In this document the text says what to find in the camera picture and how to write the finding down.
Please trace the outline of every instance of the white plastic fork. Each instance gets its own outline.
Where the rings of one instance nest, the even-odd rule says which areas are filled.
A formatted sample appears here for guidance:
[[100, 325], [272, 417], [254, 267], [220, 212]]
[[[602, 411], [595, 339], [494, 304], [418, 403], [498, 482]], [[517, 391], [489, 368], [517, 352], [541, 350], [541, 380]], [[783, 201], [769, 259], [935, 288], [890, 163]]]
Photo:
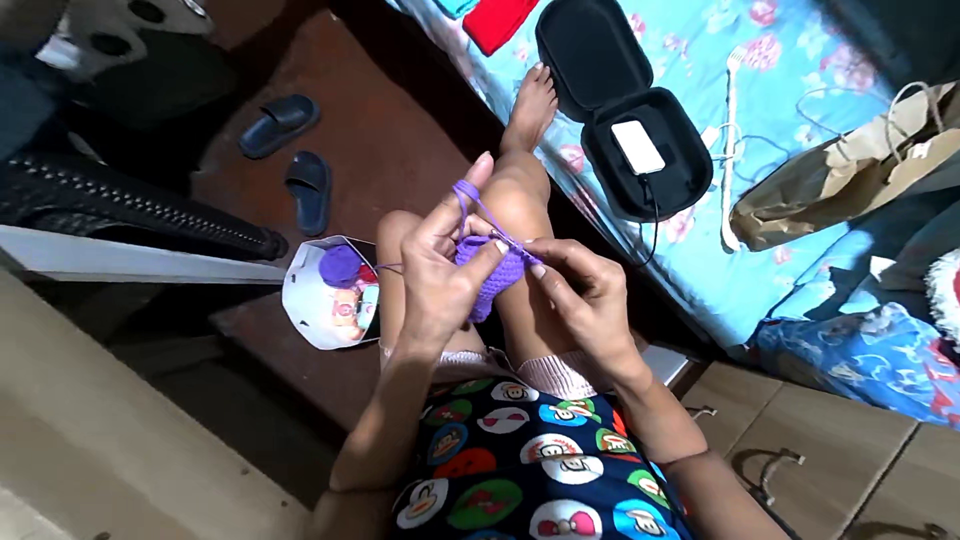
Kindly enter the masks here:
[[727, 57], [727, 72], [730, 73], [730, 85], [727, 87], [727, 144], [724, 154], [727, 156], [723, 161], [723, 180], [721, 182], [720, 214], [722, 222], [720, 224], [720, 237], [724, 245], [733, 251], [740, 251], [740, 240], [733, 229], [730, 228], [730, 209], [731, 209], [731, 184], [733, 183], [733, 151], [736, 145], [736, 72], [740, 69], [740, 64], [747, 56], [747, 48], [743, 45], [737, 46]]

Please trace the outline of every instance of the power bank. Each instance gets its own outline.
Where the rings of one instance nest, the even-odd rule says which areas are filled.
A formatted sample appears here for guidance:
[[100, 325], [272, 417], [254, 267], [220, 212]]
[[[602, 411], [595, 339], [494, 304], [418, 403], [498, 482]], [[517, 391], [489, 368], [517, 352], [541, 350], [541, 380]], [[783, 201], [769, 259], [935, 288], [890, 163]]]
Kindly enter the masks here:
[[627, 158], [634, 174], [647, 174], [662, 170], [666, 163], [654, 141], [650, 140], [643, 125], [636, 120], [613, 124], [613, 139]]

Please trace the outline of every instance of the bed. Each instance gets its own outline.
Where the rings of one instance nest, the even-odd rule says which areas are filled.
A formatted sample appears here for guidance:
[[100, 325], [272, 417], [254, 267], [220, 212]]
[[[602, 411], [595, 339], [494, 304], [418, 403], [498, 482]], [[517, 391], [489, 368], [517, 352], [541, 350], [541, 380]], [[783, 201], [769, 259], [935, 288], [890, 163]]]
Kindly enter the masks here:
[[[548, 2], [540, 0], [516, 34], [486, 57], [463, 31], [462, 19], [447, 18], [433, 0], [387, 1], [416, 19], [506, 122], [520, 80], [539, 59], [534, 31]], [[877, 96], [892, 95], [813, 0], [690, 0], [682, 9], [655, 0], [619, 3], [654, 67], [654, 85], [677, 96], [700, 132], [726, 121], [726, 58], [736, 45], [747, 47], [737, 77], [743, 137], [735, 160], [734, 200], [789, 157], [833, 137], [798, 114], [797, 102], [806, 92], [823, 89], [804, 99], [804, 114], [836, 131], [868, 121], [887, 107]], [[558, 114], [536, 154], [580, 212], [639, 264], [653, 246], [655, 227], [612, 216], [580, 146], [581, 128]], [[711, 151], [722, 152], [722, 144], [721, 139]], [[708, 193], [660, 223], [655, 255], [644, 270], [720, 346], [735, 350], [849, 225], [764, 252], [725, 252], [719, 234], [721, 176], [716, 161]]]

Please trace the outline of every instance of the hand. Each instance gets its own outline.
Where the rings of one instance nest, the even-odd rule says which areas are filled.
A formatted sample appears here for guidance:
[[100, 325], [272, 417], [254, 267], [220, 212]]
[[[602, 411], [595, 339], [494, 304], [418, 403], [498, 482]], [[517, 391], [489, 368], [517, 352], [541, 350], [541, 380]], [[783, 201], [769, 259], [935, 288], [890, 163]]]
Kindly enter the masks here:
[[546, 264], [531, 267], [577, 344], [614, 380], [647, 377], [650, 368], [640, 358], [627, 323], [623, 267], [576, 240], [538, 238], [523, 247], [586, 288], [577, 294], [555, 268]]
[[[480, 189], [493, 171], [493, 158], [484, 153], [464, 180]], [[480, 285], [503, 259], [508, 247], [500, 240], [487, 242], [463, 266], [452, 262], [460, 235], [463, 212], [452, 192], [400, 242], [406, 313], [400, 338], [439, 353], [453, 333], [467, 321]], [[464, 235], [486, 235], [492, 226], [468, 214]]]

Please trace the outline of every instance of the red cloth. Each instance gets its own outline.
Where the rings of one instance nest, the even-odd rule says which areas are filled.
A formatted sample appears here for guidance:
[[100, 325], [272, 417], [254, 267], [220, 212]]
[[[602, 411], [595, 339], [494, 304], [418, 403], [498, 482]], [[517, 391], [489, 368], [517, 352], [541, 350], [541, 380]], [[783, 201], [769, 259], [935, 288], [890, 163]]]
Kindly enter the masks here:
[[464, 31], [489, 56], [516, 33], [537, 0], [480, 0], [464, 17]]
[[374, 274], [370, 266], [367, 266], [366, 264], [360, 265], [360, 271], [357, 272], [357, 278], [364, 283], [376, 283], [376, 274]]

